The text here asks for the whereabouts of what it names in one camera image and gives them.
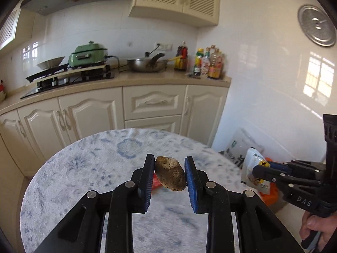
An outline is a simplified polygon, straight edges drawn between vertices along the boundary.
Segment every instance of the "plastic bag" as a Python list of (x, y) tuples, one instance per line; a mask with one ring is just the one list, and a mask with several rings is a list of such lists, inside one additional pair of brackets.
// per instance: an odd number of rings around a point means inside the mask
[(247, 150), (246, 158), (243, 163), (241, 172), (241, 182), (248, 185), (249, 187), (255, 188), (259, 192), (269, 195), (270, 194), (270, 182), (254, 178), (253, 168), (256, 165), (262, 165), (265, 167), (270, 167), (270, 164), (265, 160), (265, 158), (254, 148)]
[(242, 168), (247, 150), (251, 147), (257, 149), (259, 152), (264, 150), (264, 148), (261, 145), (258, 145), (245, 129), (238, 128), (235, 131), (232, 140), (226, 147), (224, 156), (236, 164), (237, 167)]

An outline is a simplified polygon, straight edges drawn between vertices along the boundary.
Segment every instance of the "drawer handle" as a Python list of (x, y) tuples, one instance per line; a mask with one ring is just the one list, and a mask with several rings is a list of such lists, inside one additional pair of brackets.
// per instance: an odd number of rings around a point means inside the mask
[(150, 102), (150, 101), (146, 101), (144, 104), (145, 105), (161, 105), (161, 104), (166, 104), (167, 100), (162, 100), (162, 101), (158, 101), (158, 102)]
[(19, 129), (20, 129), (21, 134), (23, 135), (24, 138), (26, 138), (27, 135), (26, 135), (25, 129), (23, 128), (23, 125), (22, 125), (21, 121), (18, 120), (17, 122), (19, 124)]
[(61, 113), (59, 111), (56, 112), (57, 114), (57, 117), (59, 119), (59, 124), (60, 124), (60, 127), (61, 129), (64, 131), (65, 130), (65, 127), (61, 124)]
[(189, 111), (189, 97), (186, 98), (186, 110), (184, 113), (185, 116), (188, 114), (188, 111)]
[(63, 112), (63, 117), (64, 117), (65, 125), (67, 126), (68, 130), (71, 130), (71, 125), (69, 125), (68, 121), (67, 121), (67, 116), (66, 116), (67, 111), (64, 109), (62, 112)]

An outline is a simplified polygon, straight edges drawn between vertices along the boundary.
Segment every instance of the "countertop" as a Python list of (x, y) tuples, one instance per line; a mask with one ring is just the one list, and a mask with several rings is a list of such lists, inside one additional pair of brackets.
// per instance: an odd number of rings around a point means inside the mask
[[(62, 149), (33, 177), (20, 214), (25, 251), (34, 252), (88, 191), (105, 193), (130, 180), (133, 171), (143, 167), (148, 153), (173, 157), (183, 168), (185, 158), (192, 156), (197, 169), (227, 190), (243, 192), (248, 188), (240, 182), (241, 173), (236, 165), (189, 138), (137, 128), (101, 132)], [(108, 215), (101, 253), (105, 252), (107, 221)], [(181, 192), (158, 188), (152, 193), (148, 212), (132, 215), (134, 251), (205, 253), (207, 222), (208, 214), (193, 213), (187, 188)]]
[(221, 80), (212, 79), (196, 79), (188, 77), (184, 72), (174, 71), (168, 68), (160, 73), (135, 73), (135, 72), (116, 72), (114, 79), (85, 82), (76, 85), (69, 85), (62, 88), (49, 90), (47, 92), (39, 93), (31, 97), (20, 99), (25, 93), (31, 90), (27, 87), (0, 103), (0, 115), (20, 108), (25, 105), (30, 105), (35, 102), (89, 90), (125, 87), (125, 86), (141, 86), (141, 85), (202, 85), (215, 87), (229, 87), (231, 78), (225, 76)]

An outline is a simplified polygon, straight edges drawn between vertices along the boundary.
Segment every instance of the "wooden board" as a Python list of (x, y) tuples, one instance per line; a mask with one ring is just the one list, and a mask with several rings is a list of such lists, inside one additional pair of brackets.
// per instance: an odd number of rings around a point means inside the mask
[(36, 79), (33, 82), (31, 82), (30, 85), (31, 84), (37, 84), (38, 82), (42, 82), (42, 81), (49, 80), (49, 79), (56, 78), (56, 77), (58, 77), (58, 78), (68, 77), (68, 76), (70, 76), (74, 73), (77, 73), (77, 72), (99, 69), (99, 68), (104, 68), (104, 67), (106, 67), (106, 64), (100, 65), (100, 66), (91, 66), (91, 67), (84, 67), (84, 68), (77, 68), (77, 69), (72, 69), (72, 70), (68, 70), (68, 71), (63, 71), (63, 72), (59, 72), (59, 73), (56, 73), (54, 75), (50, 75), (50, 76), (47, 76), (47, 77), (44, 77), (44, 78)]

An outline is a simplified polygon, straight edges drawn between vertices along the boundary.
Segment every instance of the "potato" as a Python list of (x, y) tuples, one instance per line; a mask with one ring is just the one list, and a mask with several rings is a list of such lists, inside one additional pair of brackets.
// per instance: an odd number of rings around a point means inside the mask
[(172, 191), (182, 191), (186, 188), (185, 172), (176, 159), (158, 156), (154, 169), (164, 187)]

